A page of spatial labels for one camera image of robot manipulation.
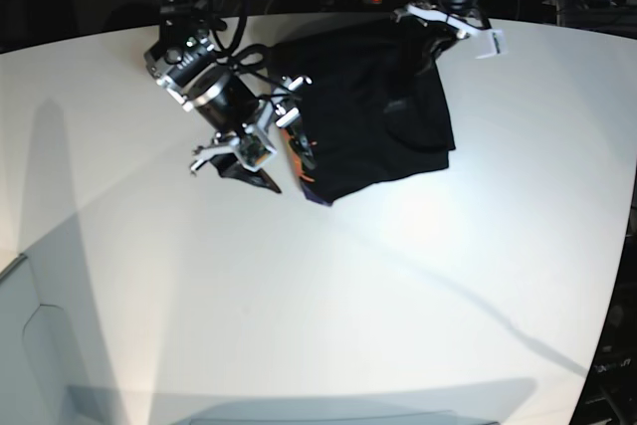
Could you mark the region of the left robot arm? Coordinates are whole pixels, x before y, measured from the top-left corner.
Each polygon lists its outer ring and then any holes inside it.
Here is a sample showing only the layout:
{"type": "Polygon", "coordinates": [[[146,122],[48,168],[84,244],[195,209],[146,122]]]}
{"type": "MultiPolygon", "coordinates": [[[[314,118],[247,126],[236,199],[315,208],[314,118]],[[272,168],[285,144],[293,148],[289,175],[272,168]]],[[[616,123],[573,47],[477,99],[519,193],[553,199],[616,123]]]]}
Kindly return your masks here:
{"type": "Polygon", "coordinates": [[[326,170],[329,152],[419,154],[423,169],[446,167],[455,143],[436,62],[466,37],[486,41],[490,57],[501,51],[478,1],[418,0],[387,19],[278,44],[279,66],[313,81],[287,134],[301,172],[326,170]]]}

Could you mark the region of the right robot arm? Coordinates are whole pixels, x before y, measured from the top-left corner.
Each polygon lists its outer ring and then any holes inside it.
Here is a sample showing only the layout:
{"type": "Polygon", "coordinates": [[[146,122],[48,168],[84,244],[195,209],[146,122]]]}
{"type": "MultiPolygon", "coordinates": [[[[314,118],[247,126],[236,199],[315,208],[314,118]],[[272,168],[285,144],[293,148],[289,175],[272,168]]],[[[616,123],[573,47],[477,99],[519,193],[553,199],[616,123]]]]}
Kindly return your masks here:
{"type": "Polygon", "coordinates": [[[281,191],[266,167],[278,151],[271,127],[284,131],[293,149],[316,164],[303,130],[299,91],[312,84],[305,75],[264,75],[270,49],[241,45],[248,0],[240,0],[239,18],[229,44],[219,35],[227,25],[214,0],[157,0],[158,39],[144,54],[155,83],[187,112],[198,113],[214,130],[208,143],[194,148],[192,174],[212,165],[222,178],[281,191]]]}

